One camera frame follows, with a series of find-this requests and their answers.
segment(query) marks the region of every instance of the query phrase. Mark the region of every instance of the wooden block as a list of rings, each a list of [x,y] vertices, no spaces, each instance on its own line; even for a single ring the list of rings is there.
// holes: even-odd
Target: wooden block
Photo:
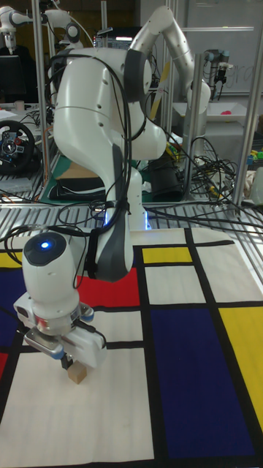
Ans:
[[[79,361],[75,361],[67,371],[69,378],[77,385],[79,385],[87,375],[87,368]]]

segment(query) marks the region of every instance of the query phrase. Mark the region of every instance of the blue led light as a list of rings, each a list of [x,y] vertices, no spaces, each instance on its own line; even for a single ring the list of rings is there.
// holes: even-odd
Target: blue led light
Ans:
[[[151,227],[150,227],[150,223],[148,221],[148,212],[146,211],[145,212],[145,230],[148,231],[149,229],[151,229]]]
[[[103,225],[106,226],[106,224],[108,224],[108,222],[109,222],[109,214],[106,212]]]
[[[51,244],[50,242],[47,242],[47,241],[46,241],[46,242],[42,242],[42,243],[40,244],[40,247],[41,247],[41,249],[43,249],[43,250],[47,250],[47,249],[49,249],[51,246],[52,246],[52,244]]]

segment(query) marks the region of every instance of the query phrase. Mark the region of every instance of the black line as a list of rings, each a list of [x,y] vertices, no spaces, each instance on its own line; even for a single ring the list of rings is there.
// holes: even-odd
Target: black line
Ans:
[[[214,457],[214,458],[184,458],[170,459],[168,461],[141,460],[141,461],[121,461],[104,462],[93,461],[87,464],[75,465],[56,465],[56,468],[251,468],[254,466],[254,458],[251,457]],[[45,466],[42,468],[54,468],[54,466]]]
[[[215,241],[215,242],[199,242],[195,244],[195,247],[217,247],[217,246],[229,246],[235,244],[234,241]]]
[[[136,257],[137,278],[141,304],[142,333],[145,345],[145,365],[148,382],[148,397],[150,405],[150,420],[153,434],[154,457],[160,463],[160,467],[165,467],[168,462],[168,449],[165,436],[164,414],[161,404],[161,390],[159,386],[158,368],[156,362],[156,352],[153,340],[153,328],[150,317],[150,304],[143,265],[142,250],[136,246],[134,248]]]
[[[184,310],[184,309],[208,309],[206,303],[184,303],[184,304],[150,304],[151,310]]]
[[[20,320],[19,320],[18,316],[15,315],[15,313],[13,314],[12,312],[10,312],[10,310],[5,309],[5,307],[0,306],[0,311],[2,311],[4,314],[8,315],[9,317],[12,317],[12,319],[14,319],[16,322],[20,323]]]
[[[210,283],[207,279],[205,270],[203,268],[202,262],[199,258],[197,248],[194,245],[193,235],[190,229],[185,229],[186,242],[191,254],[191,257],[194,261],[197,276],[202,288],[202,291],[207,301],[208,308],[210,310],[210,316],[212,318],[215,330],[218,336],[218,340],[221,345],[221,349],[224,353],[226,364],[229,368],[229,373],[232,378],[233,385],[235,387],[235,392],[237,394],[238,401],[240,402],[240,407],[243,412],[243,417],[245,419],[248,432],[251,436],[251,441],[254,446],[255,453],[260,457],[260,463],[263,463],[263,434],[262,429],[259,425],[254,407],[251,402],[251,398],[248,393],[248,389],[245,385],[243,376],[238,366],[237,359],[235,357],[234,350],[232,348],[231,342],[229,340],[228,334],[224,327],[224,323],[221,319],[221,315],[218,310],[218,305],[213,296],[213,292],[210,287]]]
[[[11,388],[12,380],[15,374],[15,369],[18,363],[20,348],[22,345],[23,337],[19,333],[15,333],[12,345],[9,350],[6,365],[0,380],[0,424],[3,418],[4,409],[7,404],[9,391]]]
[[[143,341],[137,340],[137,341],[108,341],[107,342],[107,349],[108,350],[135,350],[138,348],[143,348],[144,343]],[[36,350],[36,348],[33,348],[32,346],[24,345],[21,348],[20,351],[22,354],[23,353],[31,353],[31,352],[40,352],[39,350]]]
[[[22,252],[23,249],[12,249],[12,252]],[[0,254],[7,254],[7,251],[5,249],[0,249]]]
[[[21,347],[20,353],[21,353],[21,354],[24,354],[24,353],[28,353],[28,352],[41,352],[41,351],[36,350],[36,348],[33,348],[33,347],[30,346],[29,344],[24,344],[24,345]]]
[[[214,247],[214,246],[227,246],[230,244],[235,244],[234,241],[211,241],[211,242],[197,242],[195,247]],[[154,244],[154,245],[142,245],[141,249],[170,249],[171,247],[187,247],[187,243],[184,244]]]
[[[94,312],[105,312],[106,314],[116,313],[119,314],[120,312],[138,312],[140,310],[140,305],[135,307],[105,307],[105,306],[96,306],[93,307]]]
[[[193,262],[162,262],[162,263],[145,263],[146,267],[149,266],[193,266]]]
[[[21,270],[22,266],[18,266],[18,267],[15,267],[15,266],[10,266],[10,267],[5,267],[5,266],[0,266],[0,271],[1,273],[6,273],[8,271],[16,271],[16,270]]]
[[[216,303],[218,309],[234,309],[236,307],[263,307],[262,301],[249,301],[249,302],[226,302]],[[208,309],[207,303],[176,303],[176,304],[150,304],[151,309],[157,310],[182,310],[182,309]]]
[[[153,244],[153,245],[150,245],[150,244],[146,244],[144,246],[139,246],[140,249],[170,249],[171,247],[174,248],[174,247],[184,247],[186,248],[187,245],[186,245],[186,242],[184,244]]]
[[[108,341],[107,349],[108,350],[135,350],[138,348],[143,348],[143,341]]]
[[[218,302],[219,309],[234,309],[235,307],[263,307],[263,301]]]

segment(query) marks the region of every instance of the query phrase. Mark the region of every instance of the yellow rectangle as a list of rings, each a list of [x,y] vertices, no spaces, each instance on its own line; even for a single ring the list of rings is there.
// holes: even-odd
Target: yellow rectangle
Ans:
[[[188,247],[142,249],[144,263],[191,263]]]
[[[263,431],[263,307],[219,311]]]
[[[22,261],[22,252],[15,253],[19,261]],[[21,268],[6,252],[0,252],[0,268]]]

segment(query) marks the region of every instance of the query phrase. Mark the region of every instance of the steering wheel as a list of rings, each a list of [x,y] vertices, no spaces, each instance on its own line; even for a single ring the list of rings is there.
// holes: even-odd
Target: steering wheel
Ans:
[[[34,137],[26,125],[0,121],[0,174],[18,174],[26,169],[34,153]]]

